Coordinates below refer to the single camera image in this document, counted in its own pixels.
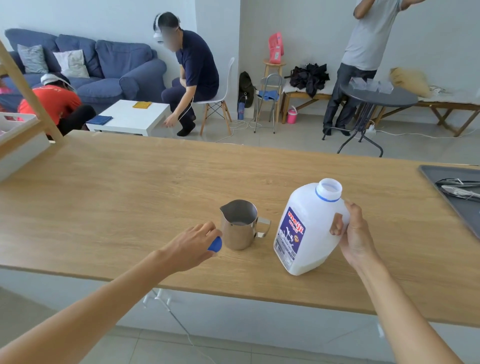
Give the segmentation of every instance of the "dark pants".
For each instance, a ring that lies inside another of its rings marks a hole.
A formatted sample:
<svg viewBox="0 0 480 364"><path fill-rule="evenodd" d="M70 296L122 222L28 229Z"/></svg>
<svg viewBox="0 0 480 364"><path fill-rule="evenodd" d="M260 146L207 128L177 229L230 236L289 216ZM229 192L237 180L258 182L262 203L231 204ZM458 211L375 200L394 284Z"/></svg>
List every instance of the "dark pants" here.
<svg viewBox="0 0 480 364"><path fill-rule="evenodd" d="M348 66L344 63L340 64L340 68L337 72L337 80L335 87L333 89L332 98L328 102L327 111L325 112L324 117L324 128L328 128L333 125L333 118L338 110L338 106L342 102L344 97L347 97L342 90L340 90L340 85L345 85L350 82L352 77L361 77L365 81L367 78L374 78L377 74L377 71L363 71L359 70L357 67ZM357 112L357 106L360 104L358 100L348 98L345 106L343 107L338 119L336 121L337 128L343 128L352 120L353 116Z"/></svg>
<svg viewBox="0 0 480 364"><path fill-rule="evenodd" d="M172 88L168 88L162 92L162 102L164 104L170 104L170 110L174 112L186 91L185 87L180 83L180 78L176 78L172 81ZM197 87L193 101L211 100L216 96L217 91L218 88ZM193 120L195 119L193 109L190 108L185 115L182 114L180 114L180 124L183 128L191 128Z"/></svg>
<svg viewBox="0 0 480 364"><path fill-rule="evenodd" d="M96 112L90 105L80 105L66 118L61 118L57 125L62 135L67 135L72 130L81 130L87 121L93 119Z"/></svg>

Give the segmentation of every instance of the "plastic milk bottle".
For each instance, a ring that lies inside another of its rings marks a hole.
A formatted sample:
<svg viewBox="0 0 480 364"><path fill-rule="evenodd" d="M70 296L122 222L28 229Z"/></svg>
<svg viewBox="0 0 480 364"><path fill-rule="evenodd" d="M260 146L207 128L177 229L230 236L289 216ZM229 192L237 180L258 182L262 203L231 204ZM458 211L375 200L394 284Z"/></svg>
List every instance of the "plastic milk bottle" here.
<svg viewBox="0 0 480 364"><path fill-rule="evenodd" d="M340 198L342 185L330 178L295 190L280 219L274 250L285 269L294 276L317 268L335 249L340 236L330 234L342 219L343 233L350 214Z"/></svg>

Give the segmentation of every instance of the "metal tongs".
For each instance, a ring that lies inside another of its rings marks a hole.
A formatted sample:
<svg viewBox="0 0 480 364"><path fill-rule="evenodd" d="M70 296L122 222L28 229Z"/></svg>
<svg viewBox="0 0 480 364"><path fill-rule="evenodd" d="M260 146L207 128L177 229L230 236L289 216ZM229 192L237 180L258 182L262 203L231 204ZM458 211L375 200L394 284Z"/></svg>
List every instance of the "metal tongs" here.
<svg viewBox="0 0 480 364"><path fill-rule="evenodd" d="M445 178L437 181L435 185L440 191L449 196L480 202L480 194L465 189L475 187L480 188L480 181L462 181L459 178Z"/></svg>

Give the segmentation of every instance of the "hand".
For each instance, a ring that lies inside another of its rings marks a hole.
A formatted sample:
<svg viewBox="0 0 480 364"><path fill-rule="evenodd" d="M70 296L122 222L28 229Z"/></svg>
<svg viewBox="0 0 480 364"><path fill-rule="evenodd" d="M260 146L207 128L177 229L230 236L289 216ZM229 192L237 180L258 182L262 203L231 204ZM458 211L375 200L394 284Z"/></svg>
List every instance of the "hand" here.
<svg viewBox="0 0 480 364"><path fill-rule="evenodd" d="M350 213L350 223L339 245L345 259L358 271L366 261L370 261L371 258L379 259L379 256L360 206L345 201L345 207ZM342 233L343 221L342 219L337 221L336 227L332 226L330 229L332 235L341 235Z"/></svg>
<svg viewBox="0 0 480 364"><path fill-rule="evenodd" d="M175 126L175 124L178 122L178 117L175 114L171 114L169 117L165 119L163 122L163 126L167 128L171 128Z"/></svg>
<svg viewBox="0 0 480 364"><path fill-rule="evenodd" d="M208 222L189 228L169 242L161 251L165 254L171 274L195 268L214 256L208 248L222 232Z"/></svg>

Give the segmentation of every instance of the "blue bottle cap ring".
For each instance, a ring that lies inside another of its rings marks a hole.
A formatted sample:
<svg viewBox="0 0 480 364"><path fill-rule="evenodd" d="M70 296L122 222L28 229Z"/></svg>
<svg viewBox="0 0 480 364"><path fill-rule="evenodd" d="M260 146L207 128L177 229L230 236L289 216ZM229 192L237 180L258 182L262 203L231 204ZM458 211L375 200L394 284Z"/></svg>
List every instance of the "blue bottle cap ring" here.
<svg viewBox="0 0 480 364"><path fill-rule="evenodd" d="M215 240L213 240L213 243L210 245L208 250L218 253L220 249L222 249L222 238L218 236Z"/></svg>

